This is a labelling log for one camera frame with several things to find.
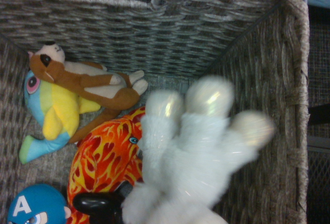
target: orange flame plush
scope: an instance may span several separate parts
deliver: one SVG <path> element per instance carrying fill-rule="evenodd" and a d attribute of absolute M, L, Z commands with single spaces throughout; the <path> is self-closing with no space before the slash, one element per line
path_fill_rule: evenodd
<path fill-rule="evenodd" d="M 142 181 L 142 161 L 137 142 L 142 137 L 140 119 L 144 107 L 122 118 L 103 123 L 92 130 L 78 146 L 68 185 L 68 202 L 72 212 L 67 224 L 88 224 L 89 216 L 73 207 L 80 193 L 108 193 L 123 182 Z"/>

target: woven basket wall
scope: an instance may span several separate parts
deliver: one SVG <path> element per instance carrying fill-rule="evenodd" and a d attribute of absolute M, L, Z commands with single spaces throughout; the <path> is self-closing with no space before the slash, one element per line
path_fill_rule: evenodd
<path fill-rule="evenodd" d="M 27 51 L 56 40 L 68 60 L 144 70 L 154 89 L 185 93 L 207 74 L 236 86 L 232 114 L 263 110 L 273 141 L 237 172 L 215 210 L 229 223 L 306 223 L 307 57 L 302 0 L 0 0 L 0 222 L 34 183 L 65 194 L 74 145 L 26 165 L 18 152 L 41 128 L 23 104 Z M 82 117 L 87 123 L 96 114 Z"/>

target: brown plush dog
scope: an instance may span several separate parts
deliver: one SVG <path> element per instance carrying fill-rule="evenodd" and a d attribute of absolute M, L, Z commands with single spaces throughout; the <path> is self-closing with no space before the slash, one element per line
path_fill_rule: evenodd
<path fill-rule="evenodd" d="M 94 101 L 106 109 L 91 123 L 78 130 L 69 143 L 83 139 L 92 129 L 114 119 L 122 110 L 134 106 L 148 83 L 143 71 L 131 75 L 110 73 L 97 63 L 65 61 L 64 51 L 55 42 L 47 42 L 38 52 L 29 52 L 30 68 L 38 78 L 57 84 Z"/>

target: plush toy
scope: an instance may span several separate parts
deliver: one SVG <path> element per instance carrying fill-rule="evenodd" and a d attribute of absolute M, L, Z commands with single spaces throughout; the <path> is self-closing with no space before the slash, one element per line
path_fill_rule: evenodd
<path fill-rule="evenodd" d="M 71 215 L 61 193 L 46 184 L 22 190 L 8 212 L 8 224 L 65 224 Z"/>
<path fill-rule="evenodd" d="M 25 104 L 38 124 L 44 140 L 28 135 L 21 146 L 20 161 L 25 164 L 68 143 L 79 125 L 79 114 L 100 109 L 100 105 L 83 99 L 58 85 L 37 78 L 29 71 L 24 82 Z"/>
<path fill-rule="evenodd" d="M 70 143 L 83 139 L 96 126 L 134 106 L 147 89 L 148 83 L 141 79 L 143 71 L 128 76 L 107 72 L 105 67 L 95 63 L 67 62 L 64 51 L 55 42 L 47 42 L 38 52 L 29 52 L 29 56 L 35 76 L 106 108 L 95 120 L 78 130 L 70 138 Z"/>
<path fill-rule="evenodd" d="M 141 107 L 122 118 L 105 122 L 77 144 L 78 150 L 69 177 L 68 202 L 72 215 L 67 224 L 89 223 L 89 216 L 86 214 L 93 213 L 96 216 L 91 216 L 91 224 L 92 219 L 93 223 L 99 223 L 95 220 L 110 218 L 115 214 L 111 202 L 121 200 L 118 200 L 118 196 L 108 195 L 111 198 L 110 207 L 101 204 L 101 209 L 95 210 L 93 208 L 98 201 L 106 201 L 105 195 L 101 193 L 112 193 L 125 181 L 131 185 L 142 181 L 142 162 L 138 157 L 137 142 L 142 136 L 140 119 L 143 115 L 144 107 Z M 83 195 L 80 199 L 75 198 L 83 193 L 87 197 Z M 86 214 L 74 208 L 74 199 L 79 210 Z M 93 203 L 91 206 L 81 207 L 79 204 L 89 200 Z M 121 202 L 117 204 L 117 210 L 120 210 L 120 206 Z"/>
<path fill-rule="evenodd" d="M 210 209 L 232 173 L 258 156 L 273 135 L 257 111 L 229 125 L 233 86 L 219 77 L 197 81 L 186 104 L 175 92 L 155 92 L 142 119 L 143 181 L 123 202 L 126 224 L 226 223 Z"/>

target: letter a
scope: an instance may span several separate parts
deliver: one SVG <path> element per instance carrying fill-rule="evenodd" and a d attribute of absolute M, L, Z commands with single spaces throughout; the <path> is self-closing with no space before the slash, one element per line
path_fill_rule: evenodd
<path fill-rule="evenodd" d="M 17 200 L 16 207 L 14 210 L 14 214 L 12 216 L 17 216 L 17 213 L 20 211 L 24 211 L 25 214 L 30 213 L 30 206 L 27 204 L 27 201 L 24 196 L 20 196 Z"/>

